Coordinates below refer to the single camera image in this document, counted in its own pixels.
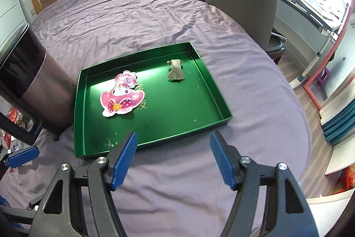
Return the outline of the green tray box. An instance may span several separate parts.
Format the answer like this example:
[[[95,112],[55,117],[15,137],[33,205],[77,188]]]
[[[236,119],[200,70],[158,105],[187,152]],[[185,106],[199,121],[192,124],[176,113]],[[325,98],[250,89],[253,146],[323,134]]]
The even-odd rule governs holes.
[[[180,59],[185,79],[169,81],[167,61]],[[102,92],[125,70],[135,72],[145,92],[140,106],[128,114],[104,117]],[[133,131],[138,146],[149,147],[189,137],[224,125],[232,113],[214,78],[190,42],[170,44],[120,56],[82,69],[76,90],[74,154],[91,158],[107,154]]]

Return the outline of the black silver electric kettle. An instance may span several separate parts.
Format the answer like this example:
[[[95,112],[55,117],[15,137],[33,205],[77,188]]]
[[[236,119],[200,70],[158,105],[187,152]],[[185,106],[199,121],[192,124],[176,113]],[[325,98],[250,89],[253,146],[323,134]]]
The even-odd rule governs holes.
[[[33,145],[42,129],[59,136],[72,123],[76,83],[47,52],[29,25],[1,50],[1,97],[30,118],[29,131],[1,115],[1,129]]]

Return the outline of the brown gold snack packet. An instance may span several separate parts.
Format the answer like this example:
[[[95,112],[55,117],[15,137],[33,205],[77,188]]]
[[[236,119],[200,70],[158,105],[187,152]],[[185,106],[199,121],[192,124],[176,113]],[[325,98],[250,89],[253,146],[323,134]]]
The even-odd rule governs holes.
[[[20,111],[16,111],[16,118],[15,118],[15,123],[18,127],[21,127],[22,129],[26,129],[28,124],[30,122],[30,119],[24,114],[22,114]]]

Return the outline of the pink cartoon snack bag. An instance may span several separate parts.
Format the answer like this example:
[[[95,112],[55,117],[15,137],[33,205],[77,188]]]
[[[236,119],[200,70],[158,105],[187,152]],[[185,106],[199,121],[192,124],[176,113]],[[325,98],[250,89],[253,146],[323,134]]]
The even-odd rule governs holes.
[[[145,92],[135,89],[139,85],[135,72],[125,70],[114,80],[114,87],[108,92],[102,92],[99,98],[104,117],[128,114],[145,99]]]

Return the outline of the purple bed sheet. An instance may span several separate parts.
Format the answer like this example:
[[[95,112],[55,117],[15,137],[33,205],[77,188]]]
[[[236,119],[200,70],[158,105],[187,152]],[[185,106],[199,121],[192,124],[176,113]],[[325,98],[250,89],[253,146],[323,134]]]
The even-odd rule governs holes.
[[[73,79],[94,64],[191,42],[231,112],[225,140],[259,164],[299,179],[310,157],[304,109],[270,57],[227,14],[196,0],[58,0],[31,29]],[[112,197],[129,236],[220,236],[235,193],[224,184],[209,132],[137,151]]]

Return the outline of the beige snack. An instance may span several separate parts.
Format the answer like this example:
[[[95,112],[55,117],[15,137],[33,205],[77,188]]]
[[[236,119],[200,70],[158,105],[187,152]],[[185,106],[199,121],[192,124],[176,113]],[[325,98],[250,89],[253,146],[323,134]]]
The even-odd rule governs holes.
[[[181,81],[185,79],[185,75],[182,71],[182,63],[183,61],[180,59],[167,61],[167,64],[171,66],[167,76],[169,81]]]

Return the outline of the red white snack packet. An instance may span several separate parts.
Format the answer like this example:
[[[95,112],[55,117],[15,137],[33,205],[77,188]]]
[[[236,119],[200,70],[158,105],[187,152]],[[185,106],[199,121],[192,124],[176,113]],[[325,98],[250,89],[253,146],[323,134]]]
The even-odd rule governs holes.
[[[17,116],[18,116],[18,111],[16,108],[13,108],[11,112],[8,114],[8,118],[14,124],[16,124]],[[4,141],[8,149],[12,149],[14,140],[15,138],[11,134],[9,134],[8,132],[4,132]]]

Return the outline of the white shelf wardrobe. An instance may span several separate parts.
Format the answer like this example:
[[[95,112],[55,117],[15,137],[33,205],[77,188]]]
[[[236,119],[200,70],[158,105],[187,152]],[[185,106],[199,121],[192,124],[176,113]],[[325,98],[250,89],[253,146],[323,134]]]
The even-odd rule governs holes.
[[[13,33],[27,24],[19,0],[0,0],[0,44],[1,48]]]

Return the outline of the white desk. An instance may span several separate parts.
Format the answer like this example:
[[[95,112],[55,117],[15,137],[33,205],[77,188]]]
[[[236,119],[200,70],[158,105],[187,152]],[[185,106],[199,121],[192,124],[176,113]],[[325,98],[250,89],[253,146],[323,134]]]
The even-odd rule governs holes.
[[[290,82],[304,83],[323,61],[346,17],[351,0],[277,0],[275,27],[302,73]]]

